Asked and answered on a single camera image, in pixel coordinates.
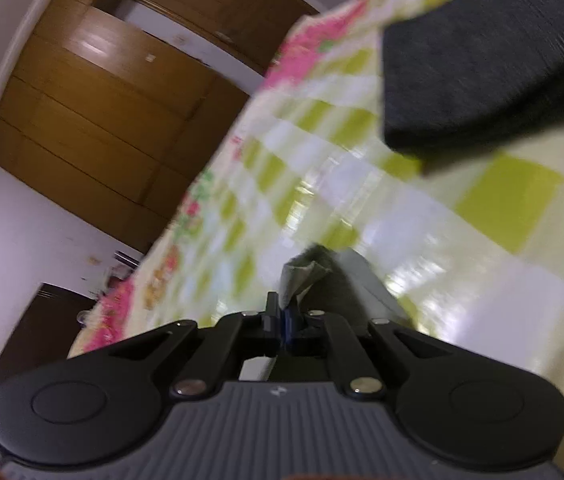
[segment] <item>metal screw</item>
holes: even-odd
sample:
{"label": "metal screw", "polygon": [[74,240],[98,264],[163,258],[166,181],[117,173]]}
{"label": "metal screw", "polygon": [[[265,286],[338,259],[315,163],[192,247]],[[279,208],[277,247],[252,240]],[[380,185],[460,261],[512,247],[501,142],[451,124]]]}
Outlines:
{"label": "metal screw", "polygon": [[349,386],[357,394],[376,394],[382,389],[383,384],[373,377],[358,377],[353,379]]}
{"label": "metal screw", "polygon": [[196,396],[206,391],[206,383],[201,379],[184,379],[175,385],[174,390],[181,396]]}

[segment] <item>dark gray fabric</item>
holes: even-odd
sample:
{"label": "dark gray fabric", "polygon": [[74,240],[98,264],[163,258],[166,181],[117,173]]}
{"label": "dark gray fabric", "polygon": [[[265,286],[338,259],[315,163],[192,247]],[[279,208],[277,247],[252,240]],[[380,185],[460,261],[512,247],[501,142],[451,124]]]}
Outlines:
{"label": "dark gray fabric", "polygon": [[382,50],[394,150],[480,144],[564,111],[564,0],[452,0],[386,27]]}

